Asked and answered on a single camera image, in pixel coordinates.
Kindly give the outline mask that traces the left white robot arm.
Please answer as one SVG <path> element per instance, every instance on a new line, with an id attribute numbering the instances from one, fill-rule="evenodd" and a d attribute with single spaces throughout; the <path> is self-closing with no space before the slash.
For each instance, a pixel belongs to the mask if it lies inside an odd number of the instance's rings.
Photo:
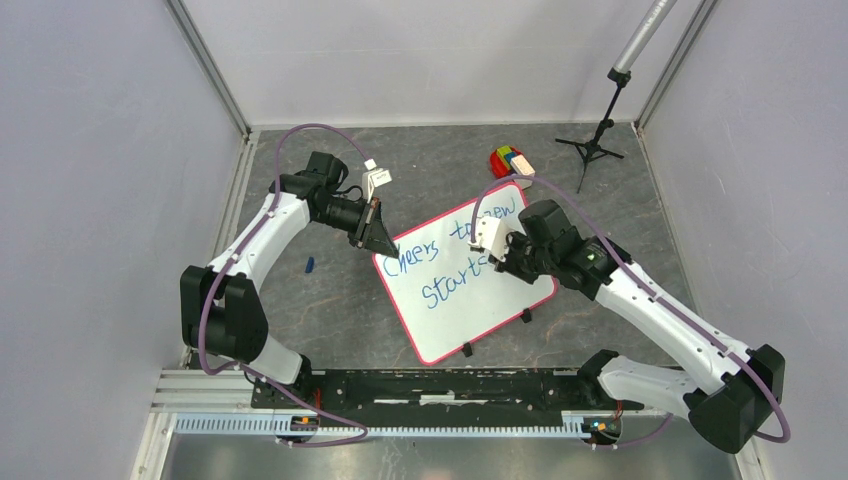
<path id="1" fill-rule="evenodd" d="M 307 358 L 269 332 L 259 292 L 271 267 L 311 223 L 346 233 L 357 249 L 399 255 L 374 194 L 390 182 L 390 172 L 367 160 L 355 200 L 341 188 L 348 173 L 334 155 L 313 152 L 305 169 L 272 182 L 259 212 L 223 253 L 206 266 L 187 267 L 180 277 L 183 342 L 277 381 L 275 392 L 290 407 L 312 399 L 314 381 Z"/>

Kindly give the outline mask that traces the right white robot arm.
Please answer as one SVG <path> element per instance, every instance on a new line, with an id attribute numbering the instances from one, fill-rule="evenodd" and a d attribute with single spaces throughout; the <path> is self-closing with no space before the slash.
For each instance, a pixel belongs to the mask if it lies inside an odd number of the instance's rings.
<path id="1" fill-rule="evenodd" d="M 611 240 L 583 237 L 553 200 L 532 203 L 518 215 L 519 228 L 503 219 L 477 220 L 472 238 L 496 271 L 528 284 L 542 277 L 577 291 L 614 312 L 676 361 L 675 368 L 642 364 L 601 350 L 580 368 L 580 400 L 602 408 L 613 399 L 661 409 L 685 419 L 709 444 L 730 454 L 781 410 L 786 360 L 774 347 L 752 348 L 715 328 L 668 294 Z"/>

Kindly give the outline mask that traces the pink framed whiteboard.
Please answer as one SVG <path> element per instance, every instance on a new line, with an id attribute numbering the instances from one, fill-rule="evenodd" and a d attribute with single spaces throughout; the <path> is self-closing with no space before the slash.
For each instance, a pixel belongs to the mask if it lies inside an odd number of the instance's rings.
<path id="1" fill-rule="evenodd" d="M 435 365 L 467 344 L 551 299 L 557 282 L 528 284 L 498 273 L 484 253 L 469 248 L 469 200 L 394 240 L 396 258 L 372 257 L 419 361 Z"/>

